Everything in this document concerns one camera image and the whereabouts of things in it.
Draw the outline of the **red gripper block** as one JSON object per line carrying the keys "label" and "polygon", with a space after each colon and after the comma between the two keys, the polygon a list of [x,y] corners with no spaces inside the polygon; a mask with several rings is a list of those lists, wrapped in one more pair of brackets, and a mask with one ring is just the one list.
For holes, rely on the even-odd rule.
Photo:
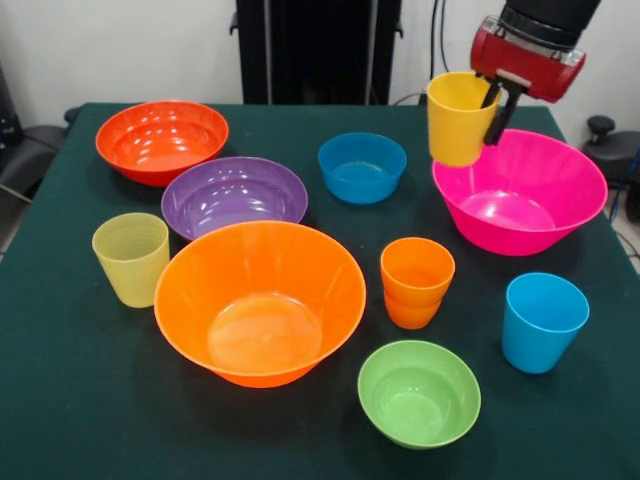
{"label": "red gripper block", "polygon": [[[491,106],[507,80],[525,88],[535,99],[555,103],[571,87],[586,62],[586,53],[545,47],[509,32],[499,19],[487,16],[478,28],[470,54],[471,68],[490,82],[481,107]],[[508,98],[484,136],[486,146],[496,146],[515,113],[519,87],[507,87]]]}

